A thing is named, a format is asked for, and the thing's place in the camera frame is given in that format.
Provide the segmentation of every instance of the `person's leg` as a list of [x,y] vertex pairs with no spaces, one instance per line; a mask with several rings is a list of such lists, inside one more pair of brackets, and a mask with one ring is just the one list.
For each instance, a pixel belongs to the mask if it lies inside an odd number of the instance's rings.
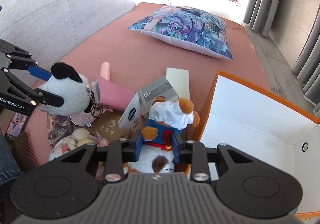
[[22,174],[0,130],[0,202],[10,197],[12,183]]

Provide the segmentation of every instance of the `pink tube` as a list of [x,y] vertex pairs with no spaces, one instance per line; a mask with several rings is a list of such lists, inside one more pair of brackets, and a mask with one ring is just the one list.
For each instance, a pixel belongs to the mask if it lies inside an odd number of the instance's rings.
[[100,76],[110,81],[110,64],[108,62],[103,62],[101,64]]

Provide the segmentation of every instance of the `book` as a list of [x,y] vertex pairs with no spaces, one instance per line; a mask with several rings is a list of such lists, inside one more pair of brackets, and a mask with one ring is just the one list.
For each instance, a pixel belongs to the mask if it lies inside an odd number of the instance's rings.
[[138,90],[140,112],[144,118],[148,118],[150,107],[155,98],[163,96],[166,101],[176,102],[179,97],[165,76],[151,82]]
[[70,117],[48,114],[48,140],[52,148],[54,148],[60,139],[70,136],[72,131]]
[[113,112],[106,110],[94,125],[88,128],[90,134],[96,136],[96,132],[98,132],[99,135],[106,138],[109,142],[120,139],[122,134],[118,122],[122,114],[122,112],[115,109]]
[[188,70],[167,68],[165,77],[167,78],[179,98],[190,99]]

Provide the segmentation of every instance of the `cardboard box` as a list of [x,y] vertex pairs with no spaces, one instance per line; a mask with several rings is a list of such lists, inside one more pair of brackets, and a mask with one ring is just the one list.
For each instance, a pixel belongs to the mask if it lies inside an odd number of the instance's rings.
[[[303,189],[296,216],[305,220],[320,215],[320,119],[220,70],[200,118],[193,140],[206,147],[227,143],[293,175]],[[214,163],[209,168],[212,180],[218,179]]]
[[153,101],[158,96],[163,96],[166,101],[176,102],[179,98],[165,76],[158,78],[147,86],[138,90],[141,115],[147,119]]

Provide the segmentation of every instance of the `white chef hat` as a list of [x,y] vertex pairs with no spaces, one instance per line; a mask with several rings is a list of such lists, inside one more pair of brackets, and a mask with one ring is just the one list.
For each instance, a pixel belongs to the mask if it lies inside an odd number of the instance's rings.
[[190,114],[182,112],[179,101],[157,102],[151,106],[149,118],[182,130],[185,129],[188,124],[193,123],[193,111]]

